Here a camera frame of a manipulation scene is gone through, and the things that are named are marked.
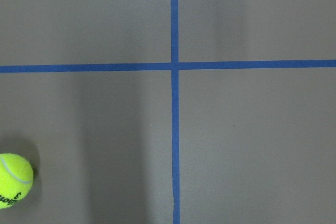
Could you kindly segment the yellow tennis ball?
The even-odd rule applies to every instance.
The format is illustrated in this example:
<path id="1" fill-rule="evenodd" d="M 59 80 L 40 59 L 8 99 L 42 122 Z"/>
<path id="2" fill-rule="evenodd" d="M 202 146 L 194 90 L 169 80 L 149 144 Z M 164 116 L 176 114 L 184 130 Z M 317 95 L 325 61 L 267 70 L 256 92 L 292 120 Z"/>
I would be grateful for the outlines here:
<path id="1" fill-rule="evenodd" d="M 12 153 L 1 154 L 1 209 L 24 199 L 33 181 L 33 168 L 27 159 Z"/>

